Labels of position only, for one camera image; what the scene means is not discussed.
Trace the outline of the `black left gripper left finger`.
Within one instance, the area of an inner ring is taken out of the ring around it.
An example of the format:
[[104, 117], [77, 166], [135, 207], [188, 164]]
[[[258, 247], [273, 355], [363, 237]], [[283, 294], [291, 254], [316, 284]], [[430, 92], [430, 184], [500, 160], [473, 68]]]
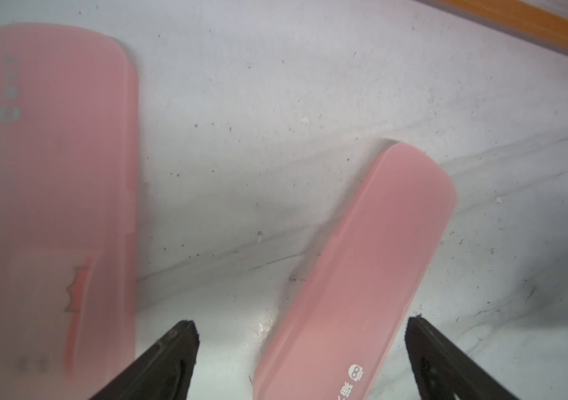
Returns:
[[185, 400], [199, 346], [195, 323], [182, 320], [91, 400]]

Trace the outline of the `pink pencil case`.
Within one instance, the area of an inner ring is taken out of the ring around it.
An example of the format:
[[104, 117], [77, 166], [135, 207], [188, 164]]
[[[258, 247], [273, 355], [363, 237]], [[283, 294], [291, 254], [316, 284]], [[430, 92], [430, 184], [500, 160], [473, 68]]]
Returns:
[[87, 399], [134, 361], [138, 87], [111, 37], [0, 27], [0, 399]]
[[425, 153], [382, 153], [260, 360], [254, 398], [366, 398], [456, 203]]

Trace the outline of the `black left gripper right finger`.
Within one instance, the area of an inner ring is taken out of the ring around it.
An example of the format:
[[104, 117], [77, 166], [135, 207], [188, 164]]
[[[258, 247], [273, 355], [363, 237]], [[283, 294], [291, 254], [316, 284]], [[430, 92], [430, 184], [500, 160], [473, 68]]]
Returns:
[[422, 399], [517, 399], [421, 316], [408, 318], [405, 344]]

